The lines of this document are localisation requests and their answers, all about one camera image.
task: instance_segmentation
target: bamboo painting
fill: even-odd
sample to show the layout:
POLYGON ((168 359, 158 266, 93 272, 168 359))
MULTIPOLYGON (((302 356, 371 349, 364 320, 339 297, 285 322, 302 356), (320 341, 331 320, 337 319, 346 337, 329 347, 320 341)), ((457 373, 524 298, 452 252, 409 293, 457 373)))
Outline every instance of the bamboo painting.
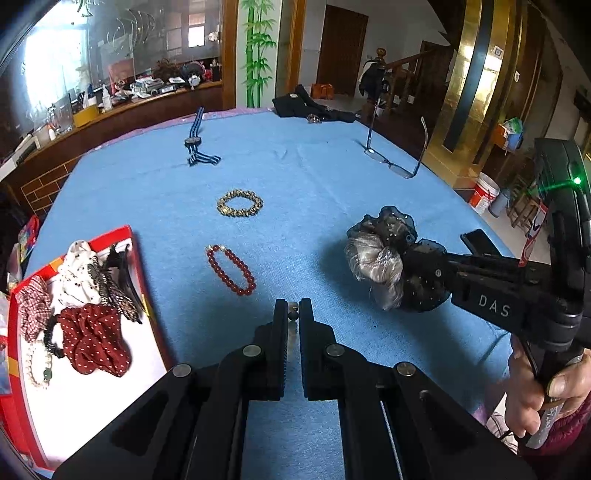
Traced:
POLYGON ((242 8, 248 11, 246 28, 246 106, 261 107, 261 97, 273 76, 269 62, 265 57, 266 49, 276 47, 271 38, 276 20, 267 18, 275 9, 272 0, 242 0, 242 8))

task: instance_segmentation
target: black lace scrunchie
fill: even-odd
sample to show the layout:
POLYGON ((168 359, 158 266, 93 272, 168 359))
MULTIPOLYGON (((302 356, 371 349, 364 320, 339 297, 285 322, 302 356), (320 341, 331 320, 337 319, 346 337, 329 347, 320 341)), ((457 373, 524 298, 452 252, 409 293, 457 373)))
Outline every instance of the black lace scrunchie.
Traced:
POLYGON ((57 323, 57 315, 51 317, 45 326, 45 330, 43 331, 43 345, 45 345, 46 350, 58 357, 64 358, 64 350, 62 348, 58 348, 55 343, 51 342, 51 338, 53 337, 53 327, 56 326, 57 323))

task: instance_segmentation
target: white bucket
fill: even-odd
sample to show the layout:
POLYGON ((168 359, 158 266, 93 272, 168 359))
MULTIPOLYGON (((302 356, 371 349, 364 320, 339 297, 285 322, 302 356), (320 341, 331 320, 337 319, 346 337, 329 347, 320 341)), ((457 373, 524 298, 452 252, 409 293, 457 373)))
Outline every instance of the white bucket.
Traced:
POLYGON ((470 206, 478 215, 482 215, 500 191, 501 189, 492 178, 481 173, 474 187, 474 194, 469 202, 470 206))

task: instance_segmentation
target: wooden cabinet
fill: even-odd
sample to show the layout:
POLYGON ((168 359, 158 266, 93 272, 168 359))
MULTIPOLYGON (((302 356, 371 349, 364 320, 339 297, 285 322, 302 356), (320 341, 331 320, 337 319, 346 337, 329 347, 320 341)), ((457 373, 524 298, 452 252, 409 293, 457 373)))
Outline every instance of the wooden cabinet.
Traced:
POLYGON ((223 109, 222 82, 204 83, 195 90, 178 90, 103 113, 31 154, 2 181, 2 188, 27 213, 42 216, 82 155, 138 128, 194 114, 200 105, 206 111, 223 109))

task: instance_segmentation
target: screw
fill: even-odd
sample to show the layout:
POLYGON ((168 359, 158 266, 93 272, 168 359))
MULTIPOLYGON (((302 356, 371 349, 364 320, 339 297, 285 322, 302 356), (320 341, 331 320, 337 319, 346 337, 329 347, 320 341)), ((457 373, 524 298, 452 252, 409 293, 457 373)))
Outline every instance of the screw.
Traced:
POLYGON ((396 370, 404 377, 412 377, 416 373, 417 367, 409 362, 401 362, 396 365, 396 370))
POLYGON ((191 365, 178 364, 173 368, 173 375, 177 378, 186 377, 189 373, 191 373, 191 365))
POLYGON ((328 356, 341 356, 345 353, 345 347, 339 343, 333 343, 326 347, 326 354, 328 356))
POLYGON ((244 356, 259 356, 261 352, 261 347, 258 345, 246 345, 246 347, 242 349, 244 356))

